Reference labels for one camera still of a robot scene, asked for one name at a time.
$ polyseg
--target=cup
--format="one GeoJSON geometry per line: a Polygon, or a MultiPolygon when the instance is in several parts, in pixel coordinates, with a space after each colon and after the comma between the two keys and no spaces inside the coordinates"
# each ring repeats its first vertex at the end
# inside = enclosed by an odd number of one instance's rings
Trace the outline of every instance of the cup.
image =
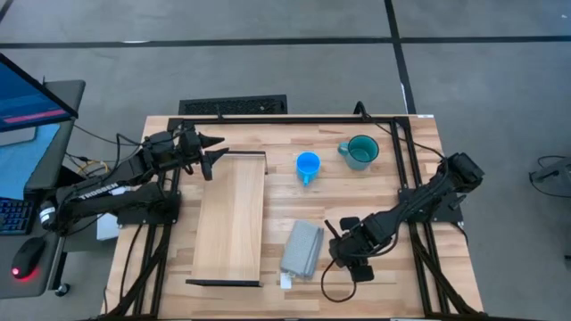
{"type": "Polygon", "coordinates": [[[314,152],[302,152],[297,156],[295,167],[297,168],[297,177],[307,186],[310,181],[314,180],[319,173],[321,160],[314,152]]]}
{"type": "Polygon", "coordinates": [[[337,151],[345,158],[350,169],[365,170],[378,156],[378,144],[375,139],[358,135],[339,144],[337,151]]]}

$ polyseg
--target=wooden table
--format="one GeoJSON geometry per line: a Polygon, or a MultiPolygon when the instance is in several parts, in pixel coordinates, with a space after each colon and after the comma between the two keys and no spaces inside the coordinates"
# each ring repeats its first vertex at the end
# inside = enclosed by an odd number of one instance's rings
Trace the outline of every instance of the wooden table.
{"type": "MultiPolygon", "coordinates": [[[[148,117],[144,136],[165,130],[168,121],[167,116],[148,117]]],[[[441,150],[434,119],[410,116],[410,124],[415,142],[441,150]]],[[[261,281],[264,285],[261,288],[213,288],[185,283],[193,271],[194,239],[203,193],[203,178],[200,174],[188,176],[183,173],[179,183],[183,205],[179,221],[172,227],[159,318],[423,316],[409,233],[404,224],[401,225],[401,237],[396,248],[381,258],[370,260],[375,270],[375,280],[358,284],[353,299],[345,303],[328,301],[319,289],[321,274],[331,260],[327,244],[332,235],[327,229],[313,279],[307,282],[295,280],[291,290],[282,290],[279,285],[279,261],[296,219],[305,219],[325,227],[323,221],[327,218],[338,227],[339,218],[364,218],[372,212],[389,210],[397,203],[396,191],[400,182],[389,135],[371,124],[196,127],[205,135],[226,138],[226,141],[215,146],[216,148],[229,146],[236,150],[263,150],[267,153],[269,174],[265,181],[261,248],[261,281]],[[374,137],[381,150],[370,168],[362,172],[350,170],[336,150],[338,143],[348,141],[358,134],[374,137]],[[322,161],[318,179],[308,187],[303,187],[295,176],[294,161],[302,151],[314,151],[322,161]]],[[[401,144],[401,147],[407,161],[407,173],[411,173],[406,145],[401,144]]],[[[438,157],[419,148],[417,155],[422,179],[427,182],[436,171],[438,157]]],[[[212,171],[216,176],[216,165],[212,171]]],[[[482,310],[464,236],[448,223],[435,223],[433,227],[442,271],[469,305],[482,310]]],[[[120,231],[107,284],[110,309],[118,302],[125,257],[135,231],[135,226],[125,227],[120,231]]],[[[139,273],[146,231],[144,226],[135,243],[128,266],[126,290],[139,273]]],[[[428,271],[426,273],[433,310],[438,311],[434,280],[428,271]]],[[[153,284],[152,276],[145,291],[144,313],[148,313],[150,309],[153,284]]],[[[327,273],[326,290],[335,298],[348,295],[352,290],[348,271],[334,266],[327,273]]]]}

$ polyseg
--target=computer monitor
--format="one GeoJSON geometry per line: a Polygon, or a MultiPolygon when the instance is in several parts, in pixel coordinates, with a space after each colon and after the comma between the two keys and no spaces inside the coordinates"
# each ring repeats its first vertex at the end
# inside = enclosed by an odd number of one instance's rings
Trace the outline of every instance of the computer monitor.
{"type": "Polygon", "coordinates": [[[0,53],[0,145],[33,139],[36,126],[74,117],[76,111],[0,53]]]}

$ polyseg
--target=gray cloth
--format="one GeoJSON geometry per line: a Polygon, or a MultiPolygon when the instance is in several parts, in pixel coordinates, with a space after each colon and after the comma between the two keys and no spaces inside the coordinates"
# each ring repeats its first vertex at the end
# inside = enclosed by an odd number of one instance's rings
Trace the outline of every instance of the gray cloth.
{"type": "Polygon", "coordinates": [[[300,278],[312,278],[323,243],[323,228],[297,220],[285,245],[280,263],[282,272],[300,278]]]}

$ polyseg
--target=mug handle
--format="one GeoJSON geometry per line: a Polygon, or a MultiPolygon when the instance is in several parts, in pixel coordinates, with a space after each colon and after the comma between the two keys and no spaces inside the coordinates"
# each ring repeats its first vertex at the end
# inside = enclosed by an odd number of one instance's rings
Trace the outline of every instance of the mug handle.
{"type": "Polygon", "coordinates": [[[339,143],[339,146],[337,147],[337,151],[342,154],[343,156],[347,155],[349,153],[349,143],[343,142],[343,143],[339,143]]]}

